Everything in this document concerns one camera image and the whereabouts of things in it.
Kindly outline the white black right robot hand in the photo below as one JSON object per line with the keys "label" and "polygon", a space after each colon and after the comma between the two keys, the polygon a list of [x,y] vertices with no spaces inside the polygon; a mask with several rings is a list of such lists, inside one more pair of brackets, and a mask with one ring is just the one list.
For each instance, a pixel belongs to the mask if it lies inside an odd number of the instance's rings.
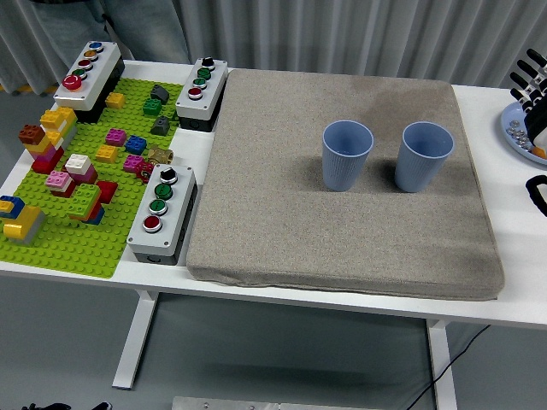
{"label": "white black right robot hand", "polygon": [[524,113],[524,127],[531,149],[529,152],[546,159],[546,57],[533,48],[526,54],[534,66],[524,60],[517,67],[526,75],[511,72],[509,77],[517,85],[510,90],[511,96],[520,104]]}

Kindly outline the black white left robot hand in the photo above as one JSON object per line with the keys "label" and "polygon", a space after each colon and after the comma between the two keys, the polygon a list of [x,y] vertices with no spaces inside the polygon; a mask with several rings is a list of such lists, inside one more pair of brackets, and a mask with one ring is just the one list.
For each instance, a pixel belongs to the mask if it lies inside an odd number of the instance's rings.
{"label": "black white left robot hand", "polygon": [[[73,408],[66,403],[56,402],[45,407],[39,407],[35,403],[30,403],[28,406],[23,406],[21,410],[72,410]],[[112,410],[113,406],[108,401],[99,402],[91,410]]]}

